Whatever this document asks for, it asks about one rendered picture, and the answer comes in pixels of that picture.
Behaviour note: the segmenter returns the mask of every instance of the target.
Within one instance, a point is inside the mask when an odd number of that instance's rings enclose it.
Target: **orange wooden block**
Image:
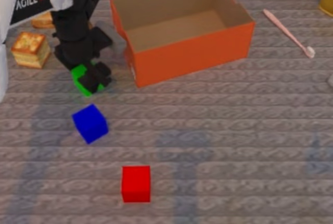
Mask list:
[[[111,0],[138,87],[245,58],[255,22],[235,0]]]

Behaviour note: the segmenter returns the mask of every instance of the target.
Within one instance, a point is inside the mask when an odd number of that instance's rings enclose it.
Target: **toothbrush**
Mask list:
[[[303,52],[310,58],[314,58],[316,52],[315,50],[311,47],[304,47],[296,38],[295,36],[272,14],[270,11],[267,9],[263,10],[264,14],[274,23],[278,28],[280,28],[281,31],[284,32],[289,38],[291,38],[302,50]]]

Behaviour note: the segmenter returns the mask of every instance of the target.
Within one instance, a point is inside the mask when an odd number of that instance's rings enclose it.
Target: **red cube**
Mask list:
[[[123,201],[150,202],[150,166],[123,166],[122,173]]]

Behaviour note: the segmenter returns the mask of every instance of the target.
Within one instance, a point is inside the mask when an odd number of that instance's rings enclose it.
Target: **open cardboard box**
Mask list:
[[[254,21],[235,0],[111,0],[138,87],[245,58]]]

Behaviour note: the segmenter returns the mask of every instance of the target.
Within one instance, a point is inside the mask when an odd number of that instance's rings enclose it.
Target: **toothbrush head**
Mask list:
[[[315,50],[311,47],[311,46],[308,46],[306,48],[306,55],[310,58],[310,59],[313,59],[314,56],[316,55],[316,52]]]

